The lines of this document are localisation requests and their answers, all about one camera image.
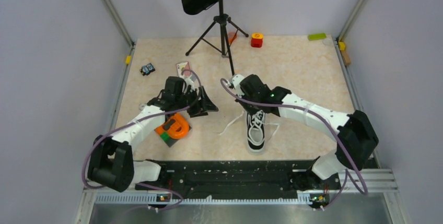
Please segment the pink white card box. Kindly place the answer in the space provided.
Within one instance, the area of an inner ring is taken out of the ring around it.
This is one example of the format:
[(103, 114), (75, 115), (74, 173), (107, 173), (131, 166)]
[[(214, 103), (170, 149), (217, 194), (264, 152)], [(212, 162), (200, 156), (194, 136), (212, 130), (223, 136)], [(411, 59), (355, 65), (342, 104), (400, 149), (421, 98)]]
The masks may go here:
[(192, 76), (192, 73), (190, 72), (191, 66), (188, 61), (181, 62), (176, 64), (178, 76), (181, 78), (187, 78)]

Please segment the orange plastic cup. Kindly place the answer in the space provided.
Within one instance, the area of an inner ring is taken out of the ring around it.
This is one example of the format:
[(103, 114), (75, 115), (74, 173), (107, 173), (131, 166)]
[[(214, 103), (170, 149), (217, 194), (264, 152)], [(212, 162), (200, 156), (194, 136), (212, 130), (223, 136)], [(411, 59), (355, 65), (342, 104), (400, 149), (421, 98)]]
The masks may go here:
[(238, 34), (237, 32), (233, 32), (233, 31), (228, 33), (229, 46), (231, 46), (232, 43), (236, 40), (237, 34)]

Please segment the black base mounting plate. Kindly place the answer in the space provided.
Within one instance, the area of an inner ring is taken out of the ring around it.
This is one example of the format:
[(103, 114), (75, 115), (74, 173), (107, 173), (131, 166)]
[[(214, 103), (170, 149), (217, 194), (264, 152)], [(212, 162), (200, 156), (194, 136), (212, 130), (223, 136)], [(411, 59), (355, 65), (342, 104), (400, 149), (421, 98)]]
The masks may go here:
[(158, 161), (160, 175), (150, 184), (185, 199), (290, 199), (308, 190), (341, 187), (338, 174), (322, 181), (306, 173), (313, 160)]

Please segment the black white sneaker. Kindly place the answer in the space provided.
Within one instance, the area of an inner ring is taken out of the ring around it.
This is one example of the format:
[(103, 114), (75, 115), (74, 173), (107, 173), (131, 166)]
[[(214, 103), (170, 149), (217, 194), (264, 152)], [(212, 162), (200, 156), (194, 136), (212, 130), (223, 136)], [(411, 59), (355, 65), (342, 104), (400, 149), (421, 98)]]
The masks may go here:
[[(280, 123), (267, 123), (266, 114), (263, 111), (258, 111), (254, 115), (249, 114), (246, 111), (242, 111), (239, 116), (231, 120), (220, 133), (217, 133), (217, 135), (223, 135), (226, 130), (228, 130), (233, 123), (243, 117), (244, 114), (246, 114), (246, 136), (248, 150), (253, 155), (261, 155), (265, 151), (266, 142), (271, 140), (281, 127)], [(268, 139), (266, 139), (265, 134), (265, 126), (267, 125), (275, 126), (275, 130)]]

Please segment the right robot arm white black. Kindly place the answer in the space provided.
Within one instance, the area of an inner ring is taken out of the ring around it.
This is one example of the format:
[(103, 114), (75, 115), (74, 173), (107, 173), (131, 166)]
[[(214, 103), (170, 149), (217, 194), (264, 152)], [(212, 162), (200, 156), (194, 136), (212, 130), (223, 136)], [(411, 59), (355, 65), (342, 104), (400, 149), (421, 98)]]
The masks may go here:
[(328, 178), (345, 169), (360, 171), (379, 139), (366, 113), (344, 113), (326, 109), (283, 87), (270, 89), (257, 75), (235, 75), (230, 80), (237, 100), (249, 113), (262, 111), (301, 122), (336, 142), (336, 148), (314, 161), (306, 174), (312, 188), (321, 188)]

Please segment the yellow clip left rail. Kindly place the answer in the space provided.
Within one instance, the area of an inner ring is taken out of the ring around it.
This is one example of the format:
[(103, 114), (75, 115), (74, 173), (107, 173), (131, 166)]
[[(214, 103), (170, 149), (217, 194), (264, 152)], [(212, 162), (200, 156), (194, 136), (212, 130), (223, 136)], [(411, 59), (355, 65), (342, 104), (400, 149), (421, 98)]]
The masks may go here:
[(126, 65), (129, 65), (130, 63), (131, 63), (131, 56), (128, 55), (128, 56), (126, 57), (126, 59), (125, 59), (125, 64), (126, 64)]

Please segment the red yellow button block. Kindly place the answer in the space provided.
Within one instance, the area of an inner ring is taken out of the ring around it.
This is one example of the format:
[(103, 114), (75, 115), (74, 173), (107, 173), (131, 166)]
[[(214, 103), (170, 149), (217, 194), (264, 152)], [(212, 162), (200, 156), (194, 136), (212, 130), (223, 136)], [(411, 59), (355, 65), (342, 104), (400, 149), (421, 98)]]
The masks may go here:
[(251, 35), (251, 46), (253, 48), (261, 48), (263, 45), (264, 36), (262, 33), (253, 33)]

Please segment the wooden block right rail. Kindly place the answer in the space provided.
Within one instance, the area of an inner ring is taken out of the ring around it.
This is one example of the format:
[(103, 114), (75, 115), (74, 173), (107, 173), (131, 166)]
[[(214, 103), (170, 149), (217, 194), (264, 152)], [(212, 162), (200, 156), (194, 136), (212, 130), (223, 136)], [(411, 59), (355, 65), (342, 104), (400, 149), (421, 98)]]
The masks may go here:
[(349, 56), (349, 54), (345, 50), (340, 51), (340, 52), (341, 52), (341, 56), (342, 56), (344, 65), (349, 66), (352, 63), (351, 57)]

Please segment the yellow corner clip right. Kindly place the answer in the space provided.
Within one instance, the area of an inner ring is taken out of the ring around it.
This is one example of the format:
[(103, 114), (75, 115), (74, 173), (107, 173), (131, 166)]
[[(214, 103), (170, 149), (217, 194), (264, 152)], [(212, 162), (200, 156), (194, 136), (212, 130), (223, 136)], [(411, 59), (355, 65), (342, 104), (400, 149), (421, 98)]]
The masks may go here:
[(340, 50), (340, 51), (345, 51), (345, 49), (346, 49), (346, 45), (345, 45), (344, 42), (339, 41), (339, 42), (338, 42), (338, 46), (339, 46), (339, 50)]

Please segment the small black blue toy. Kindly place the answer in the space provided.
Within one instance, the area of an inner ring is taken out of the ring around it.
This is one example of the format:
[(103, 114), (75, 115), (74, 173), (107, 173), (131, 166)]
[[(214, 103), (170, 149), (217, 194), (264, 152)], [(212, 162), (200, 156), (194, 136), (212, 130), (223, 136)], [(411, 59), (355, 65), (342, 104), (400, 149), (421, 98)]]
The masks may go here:
[(143, 65), (139, 71), (143, 76), (147, 76), (147, 75), (151, 74), (152, 72), (154, 72), (155, 70), (156, 69), (154, 68), (153, 64), (148, 63), (146, 65)]

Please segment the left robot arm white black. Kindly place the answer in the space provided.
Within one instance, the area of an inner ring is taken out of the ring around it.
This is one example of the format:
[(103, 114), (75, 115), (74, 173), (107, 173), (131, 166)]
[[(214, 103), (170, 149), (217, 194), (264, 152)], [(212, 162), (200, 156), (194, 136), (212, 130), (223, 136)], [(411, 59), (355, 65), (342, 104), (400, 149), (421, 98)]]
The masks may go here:
[(206, 116), (219, 109), (212, 103), (200, 82), (170, 76), (158, 96), (149, 100), (141, 112), (126, 125), (99, 135), (82, 168), (83, 182), (93, 188), (108, 187), (125, 191), (132, 183), (135, 168), (133, 153), (148, 135), (166, 123), (168, 117), (186, 111), (190, 117)]

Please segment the lime green block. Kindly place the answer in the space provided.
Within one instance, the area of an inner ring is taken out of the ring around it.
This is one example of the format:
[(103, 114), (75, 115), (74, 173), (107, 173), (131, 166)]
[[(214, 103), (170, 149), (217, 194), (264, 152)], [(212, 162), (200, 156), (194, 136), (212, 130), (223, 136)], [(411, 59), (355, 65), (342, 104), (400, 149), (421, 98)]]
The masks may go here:
[(309, 41), (323, 40), (326, 39), (327, 35), (325, 33), (316, 33), (308, 35)]

